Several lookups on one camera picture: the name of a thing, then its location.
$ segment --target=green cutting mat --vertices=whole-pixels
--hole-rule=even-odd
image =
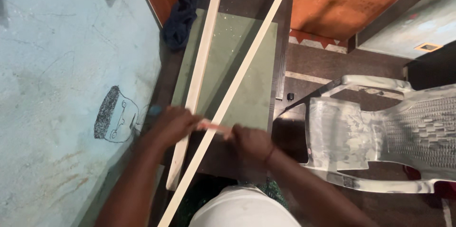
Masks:
[[[187,98],[206,11],[197,9],[197,15],[180,67],[173,105],[185,105]],[[208,119],[214,117],[262,23],[262,20],[217,14],[197,114]],[[240,123],[248,127],[267,129],[276,39],[277,24],[271,23],[223,117],[222,125]]]

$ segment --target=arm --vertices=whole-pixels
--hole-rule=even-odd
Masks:
[[[238,149],[265,165],[279,185],[290,189],[316,226],[377,226],[331,184],[276,148],[267,132],[235,125],[233,134]]]
[[[135,145],[132,159],[111,190],[96,227],[147,225],[155,172],[163,153],[188,135],[200,119],[180,107],[168,107],[160,115],[157,124]]]

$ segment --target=blue fabric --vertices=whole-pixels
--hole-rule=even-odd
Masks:
[[[172,50],[185,48],[191,25],[197,18],[197,0],[177,0],[163,25],[163,40]]]

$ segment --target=drawing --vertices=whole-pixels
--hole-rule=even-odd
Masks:
[[[135,130],[138,106],[125,97],[118,86],[111,87],[103,100],[94,124],[94,137],[109,142],[126,142]]]

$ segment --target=tiled floor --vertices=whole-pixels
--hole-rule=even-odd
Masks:
[[[287,71],[329,80],[340,78],[345,74],[403,79],[402,68],[409,61],[404,58],[375,53],[366,57],[354,56],[292,43],[288,44],[286,56]],[[276,101],[275,116],[282,112],[285,107],[321,86],[322,84],[319,83],[286,77],[284,100]],[[293,102],[288,102],[285,99],[286,94],[290,92],[294,93],[295,100]],[[366,111],[389,108],[400,102],[399,100],[352,90],[344,90],[334,97],[358,102],[361,104],[361,109]],[[273,125],[275,141],[288,154],[302,163],[307,161],[304,112],[305,106],[293,108],[276,119]],[[369,170],[347,171],[347,173],[370,179],[407,180],[402,171],[402,165],[374,162],[369,164],[369,167]],[[339,186],[337,188],[380,226],[446,226],[442,201],[435,195],[383,194],[361,192]],[[286,190],[284,192],[289,201],[290,210],[297,220],[302,226],[311,226],[305,215],[300,212],[299,206],[291,194]],[[450,208],[454,209],[452,213],[456,215],[455,202],[450,202]]]

